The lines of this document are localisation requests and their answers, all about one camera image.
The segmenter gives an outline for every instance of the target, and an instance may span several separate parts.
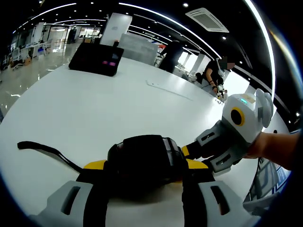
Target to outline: black tablet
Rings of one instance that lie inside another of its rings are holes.
[[[113,46],[81,43],[69,68],[112,77],[117,73],[123,51],[124,49]]]

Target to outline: desk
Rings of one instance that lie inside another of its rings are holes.
[[[30,46],[27,46],[27,47],[21,49],[22,59],[25,60],[27,58],[28,50],[30,48],[34,49],[33,50],[33,58],[36,57],[38,55],[38,50],[39,50],[40,46],[43,47],[44,55],[46,55],[45,44],[46,44],[46,42],[41,43],[41,44],[34,44],[34,45],[30,45]]]
[[[174,86],[191,100],[148,86],[148,79]],[[221,116],[222,105],[202,89],[138,61],[122,58],[114,77],[63,65],[36,82],[5,116],[0,125],[0,170],[23,211],[38,214],[46,199],[76,180],[78,173],[35,150],[18,150],[18,142],[51,146],[84,166],[106,159],[113,144],[137,135],[159,134],[182,147]],[[256,169],[257,160],[245,159],[216,179],[244,199]],[[174,183],[163,188],[158,202],[110,201],[107,226],[184,226],[181,192],[181,184]]]

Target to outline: human arm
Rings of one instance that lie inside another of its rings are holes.
[[[214,87],[214,86],[216,86],[216,84],[213,82],[213,79],[212,79],[212,76],[211,76],[212,72],[213,72],[213,70],[211,68],[208,68],[206,70],[206,80],[210,84],[211,87]],[[213,89],[213,91],[217,94],[218,89],[215,87]]]
[[[264,157],[291,170],[299,137],[300,133],[290,135],[261,132],[244,158]]]
[[[168,48],[168,46],[166,46],[165,48],[164,48],[164,50],[160,53],[160,55],[164,55],[164,54],[166,54],[167,53],[167,48]]]

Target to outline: blue led light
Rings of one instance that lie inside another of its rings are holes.
[[[244,98],[242,98],[242,99],[240,99],[242,102],[244,102],[244,103],[247,103],[247,101],[244,99]]]

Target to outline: floor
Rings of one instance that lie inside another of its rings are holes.
[[[80,44],[55,43],[50,53],[35,57],[31,64],[0,73],[0,109],[3,116],[16,100],[40,78],[68,63]]]

